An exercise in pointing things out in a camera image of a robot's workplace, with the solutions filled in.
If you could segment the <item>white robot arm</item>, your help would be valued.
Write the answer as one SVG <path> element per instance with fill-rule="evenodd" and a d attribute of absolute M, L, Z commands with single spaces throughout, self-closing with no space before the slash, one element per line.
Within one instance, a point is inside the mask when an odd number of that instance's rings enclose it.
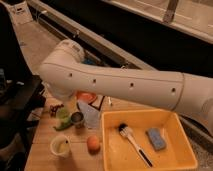
<path fill-rule="evenodd" d="M 213 135 L 213 78 L 181 72 L 88 65 L 84 49 L 65 39 L 39 67 L 53 96 L 69 98 L 76 90 L 174 111 L 200 123 Z"/>

